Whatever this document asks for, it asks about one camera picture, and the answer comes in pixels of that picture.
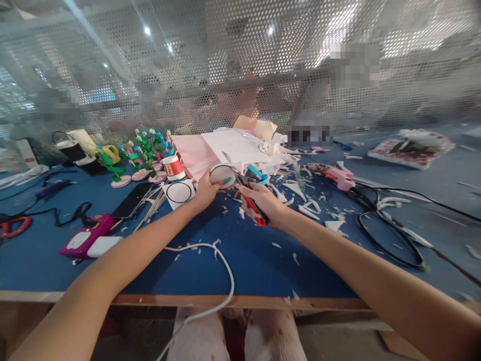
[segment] smartphone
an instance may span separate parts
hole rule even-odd
[[[152,188],[153,183],[139,183],[132,192],[110,215],[112,218],[130,218],[139,207],[145,195]]]

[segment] power cord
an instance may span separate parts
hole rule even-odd
[[[201,313],[198,313],[198,314],[195,314],[193,316],[190,316],[188,318],[186,318],[184,320],[184,322],[182,323],[182,325],[179,327],[179,329],[174,332],[174,334],[172,335],[172,338],[170,339],[170,341],[167,343],[167,345],[165,346],[164,350],[162,351],[162,353],[160,354],[160,356],[157,358],[156,361],[160,361],[162,359],[162,357],[165,355],[165,353],[167,352],[167,350],[170,348],[170,346],[172,345],[172,343],[174,342],[175,338],[177,337],[177,335],[180,333],[180,331],[182,330],[182,328],[189,322],[191,321],[194,321],[195,319],[199,319],[199,318],[202,318],[202,317],[205,317],[205,316],[208,316],[210,314],[213,314],[219,310],[221,310],[222,308],[224,308],[225,306],[227,306],[227,304],[230,302],[230,300],[232,299],[232,296],[234,295],[234,276],[232,275],[232,271],[229,267],[229,263],[227,263],[227,260],[225,259],[224,255],[222,254],[221,251],[219,251],[219,249],[215,246],[215,242],[214,244],[209,244],[209,243],[197,243],[197,244],[194,244],[194,245],[190,245],[190,246],[186,246],[186,247],[183,247],[183,248],[170,248],[170,247],[165,247],[164,249],[168,250],[168,251],[172,251],[172,252],[182,252],[186,249],[191,249],[191,248],[194,248],[194,247],[210,247],[210,248],[214,248],[215,249],[215,252],[219,253],[219,256],[222,258],[222,260],[224,261],[224,264],[225,264],[225,267],[227,268],[227,272],[229,273],[229,277],[230,277],[230,292],[229,292],[229,295],[227,296],[227,298],[224,300],[224,302],[222,302],[220,305],[214,307],[214,308],[211,308],[210,310],[207,310],[207,311],[204,311],[204,312],[201,312]]]
[[[425,269],[426,265],[424,263],[424,258],[414,243],[416,242],[416,239],[409,232],[405,231],[405,227],[399,221],[395,220],[385,211],[381,210],[380,208],[381,199],[380,199],[379,192],[376,190],[373,190],[373,191],[376,193],[376,200],[374,202],[371,201],[367,196],[362,194],[357,188],[351,188],[351,191],[347,192],[351,197],[357,198],[358,203],[363,205],[364,208],[366,209],[366,212],[358,216],[359,225],[361,226],[363,231],[367,234],[367,236],[372,241],[372,243],[374,243],[376,247],[381,249],[382,252],[384,252],[388,256],[390,256],[391,258],[395,259],[396,261],[398,261],[399,263],[405,266]],[[416,259],[416,263],[411,263],[395,255],[394,253],[390,252],[388,249],[386,249],[383,245],[381,245],[376,240],[376,238],[371,234],[371,232],[369,232],[368,228],[365,226],[363,222],[363,217],[371,213],[377,215],[382,221],[384,221],[387,225],[389,225],[392,229],[394,229],[404,239],[404,241],[412,251]]]
[[[34,182],[33,184],[29,185],[27,188],[22,189],[20,192],[17,192],[17,193],[15,193],[15,194],[12,194],[11,196],[2,198],[2,199],[0,200],[0,202],[1,202],[1,201],[6,201],[7,199],[10,199],[10,198],[13,198],[13,197],[15,197],[15,196],[18,196],[20,193],[23,193],[23,192],[25,192],[26,190],[29,190],[30,188],[36,186],[38,183],[40,183],[40,182],[42,182],[42,181],[43,181],[42,186],[45,187],[46,182],[47,182],[47,181],[50,179],[50,177],[52,177],[53,175],[57,175],[57,174],[59,174],[59,173],[76,173],[76,172],[77,172],[76,170],[57,170],[57,171],[55,171],[55,172],[52,172],[52,173],[50,173],[50,174],[48,174],[48,175],[40,178],[39,180],[37,180],[37,181]]]
[[[419,193],[419,192],[416,192],[416,191],[410,191],[410,190],[405,190],[405,189],[401,189],[401,188],[388,188],[388,187],[371,187],[371,186],[368,186],[368,185],[358,185],[359,187],[362,187],[362,188],[367,188],[367,189],[371,189],[373,191],[376,192],[376,190],[385,190],[385,191],[401,191],[401,192],[410,192],[410,193],[414,193],[414,194],[417,194],[418,196],[421,196],[421,197],[424,197],[426,198],[427,200],[433,202],[434,204],[437,204],[438,206],[441,206],[441,207],[444,207],[446,209],[449,209],[450,211],[453,211],[453,212],[456,212],[456,213],[459,213],[465,217],[468,217],[468,218],[471,218],[472,220],[475,220],[475,221],[478,221],[481,223],[481,219],[478,218],[478,217],[475,217],[475,216],[472,216],[468,213],[465,213],[463,211],[460,211],[460,210],[457,210],[456,208],[453,208],[453,207],[450,207],[450,206],[447,206],[443,203],[440,203],[438,201],[435,201],[434,199],[432,198],[429,198],[428,196],[425,196],[424,194],[422,193]]]
[[[68,221],[63,222],[63,223],[60,222],[60,211],[58,210],[58,208],[49,208],[49,209],[44,210],[44,211],[29,213],[29,214],[20,214],[20,215],[16,215],[15,217],[18,218],[18,217],[22,217],[22,216],[26,216],[26,217],[36,216],[36,215],[39,215],[39,214],[43,214],[43,213],[53,211],[54,217],[55,217],[55,227],[66,226],[67,224],[72,223],[73,221],[77,220],[78,218],[81,218],[83,225],[85,227],[91,228],[91,227],[94,227],[98,223],[98,222],[94,221],[93,219],[91,219],[90,217],[87,217],[87,215],[86,215],[87,211],[90,209],[91,206],[92,206],[92,203],[83,202],[81,205],[79,205],[77,207],[77,209],[73,213],[72,217]]]
[[[94,221],[93,219],[91,219],[90,217],[87,217],[87,215],[86,215],[87,211],[92,206],[92,203],[90,203],[90,202],[83,202],[81,205],[79,205],[77,207],[77,209],[75,210],[74,214],[71,216],[71,218],[68,221],[63,222],[63,223],[60,222],[60,211],[58,210],[58,208],[49,208],[47,210],[40,211],[40,212],[26,213],[26,211],[28,211],[30,208],[32,208],[34,205],[36,205],[39,200],[40,199],[37,198],[32,205],[30,205],[27,209],[23,210],[20,213],[17,213],[15,215],[11,215],[11,216],[3,216],[3,217],[0,216],[0,222],[1,223],[9,222],[9,221],[17,219],[19,217],[36,216],[36,215],[39,215],[39,214],[44,214],[44,213],[53,211],[54,217],[55,217],[55,227],[66,226],[67,224],[75,221],[78,218],[82,219],[82,223],[85,227],[91,228],[91,227],[94,227],[98,223],[98,222]]]

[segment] pink base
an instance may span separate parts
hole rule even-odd
[[[132,180],[138,182],[140,180],[142,181],[146,179],[148,176],[149,176],[149,171],[146,169],[141,169],[132,175]]]
[[[159,170],[161,170],[162,167],[163,167],[163,165],[160,164],[160,163],[154,163],[154,164],[152,164],[152,168],[154,168],[154,170],[155,170],[156,172],[158,172]]]
[[[122,179],[120,182],[112,182],[110,183],[110,186],[112,188],[121,188],[128,185],[132,181],[132,177],[129,175],[123,175],[120,177],[120,179]]]
[[[151,183],[160,183],[164,181],[167,178],[167,173],[166,172],[157,172],[157,176],[152,178],[149,178],[149,182]]]

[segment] hand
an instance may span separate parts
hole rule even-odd
[[[214,200],[217,193],[226,193],[226,190],[219,190],[222,186],[222,181],[216,184],[210,183],[210,169],[208,169],[201,179],[199,179],[199,184],[197,186],[197,192],[195,197],[192,199],[198,213],[206,209]]]
[[[266,216],[269,217],[269,224],[272,227],[279,228],[282,223],[282,219],[284,218],[285,214],[289,212],[290,208],[284,206],[282,202],[279,201],[266,186],[249,182],[249,187],[251,188],[239,188],[239,192],[242,194],[240,197],[242,200],[242,209],[249,217],[256,221],[256,218],[260,217],[260,215],[257,214],[254,209],[248,207],[244,196],[253,199],[256,201],[257,206],[266,214]]]

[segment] pink power bank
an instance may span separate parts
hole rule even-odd
[[[114,225],[110,215],[96,215],[92,219],[98,222],[94,227],[82,227],[78,232],[59,250],[61,255],[70,258],[89,258],[87,251],[95,240],[105,236]]]

